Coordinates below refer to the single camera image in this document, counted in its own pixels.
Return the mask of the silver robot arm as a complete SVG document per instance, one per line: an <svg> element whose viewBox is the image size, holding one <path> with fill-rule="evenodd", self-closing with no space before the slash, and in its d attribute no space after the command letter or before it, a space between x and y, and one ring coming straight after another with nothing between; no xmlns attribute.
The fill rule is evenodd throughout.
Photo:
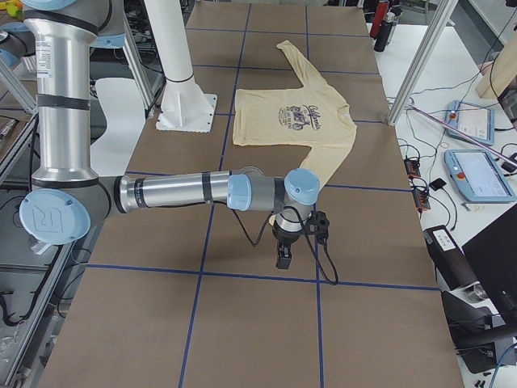
<svg viewBox="0 0 517 388"><path fill-rule="evenodd" d="M259 169L132 179L102 178L90 164L90 49L124 43L120 1L26 1L25 25L36 39L36 104L40 166L22 200L24 229L43 243L65 245L114 213L135 209L222 204L234 213L267 211L274 217L276 267L292 261L291 246L326 245L329 221L313 210L317 176L297 168L283 178Z"/></svg>

